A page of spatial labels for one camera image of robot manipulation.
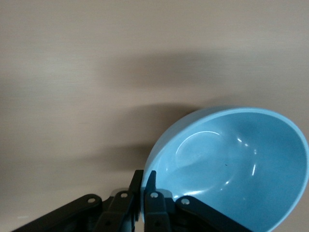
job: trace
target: beige surface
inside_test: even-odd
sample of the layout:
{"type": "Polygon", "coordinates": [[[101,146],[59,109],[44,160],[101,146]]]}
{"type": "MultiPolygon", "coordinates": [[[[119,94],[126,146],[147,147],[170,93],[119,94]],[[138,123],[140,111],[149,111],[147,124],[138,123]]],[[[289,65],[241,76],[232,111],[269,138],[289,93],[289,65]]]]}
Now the beige surface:
{"type": "MultiPolygon", "coordinates": [[[[127,187],[201,107],[275,110],[308,138],[308,42],[307,0],[0,0],[0,231],[127,187]]],[[[308,207],[276,231],[309,232],[308,207]]]]}

